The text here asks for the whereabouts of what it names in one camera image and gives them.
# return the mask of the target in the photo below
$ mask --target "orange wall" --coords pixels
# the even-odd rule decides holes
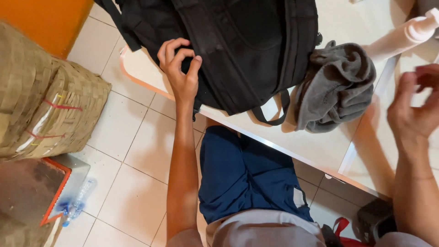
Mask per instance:
[[[0,19],[66,58],[92,5],[93,0],[0,0]]]

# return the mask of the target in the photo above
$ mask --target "hand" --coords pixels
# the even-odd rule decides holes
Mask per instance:
[[[182,45],[188,46],[190,43],[190,41],[183,38],[168,40],[163,43],[157,54],[160,60],[160,68],[168,76],[171,83],[177,106],[193,107],[198,91],[198,70],[201,67],[201,57],[195,56],[194,50],[185,48],[181,48],[175,54],[175,49]],[[192,59],[189,71],[184,74],[181,72],[181,62],[186,57],[193,57],[194,59]]]
[[[422,107],[410,106],[415,85],[420,85],[416,93],[426,87],[433,88]],[[419,66],[416,72],[404,73],[387,112],[387,120],[398,144],[419,141],[428,144],[429,136],[439,126],[439,65]]]

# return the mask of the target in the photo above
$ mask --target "plastic water bottle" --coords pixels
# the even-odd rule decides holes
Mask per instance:
[[[85,206],[85,202],[87,201],[90,194],[93,192],[94,188],[97,185],[97,181],[94,178],[86,178],[81,189],[79,190],[79,194],[76,198],[69,204],[64,211],[64,215],[66,215],[66,220],[62,223],[62,226],[66,227],[70,224],[70,221],[77,218],[79,214],[82,212]]]

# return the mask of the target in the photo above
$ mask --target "woven basket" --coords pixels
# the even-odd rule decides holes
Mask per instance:
[[[80,151],[110,90],[100,76],[0,23],[0,158]]]

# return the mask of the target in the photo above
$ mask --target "backpack handle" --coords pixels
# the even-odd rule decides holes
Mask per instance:
[[[264,113],[262,112],[260,106],[253,108],[252,112],[259,122],[263,122],[265,124],[269,124],[272,126],[277,126],[285,121],[285,117],[287,116],[287,111],[290,106],[290,94],[288,93],[287,89],[281,91],[281,103],[282,103],[282,109],[284,111],[284,114],[280,118],[275,120],[267,121],[267,119],[265,119]]]

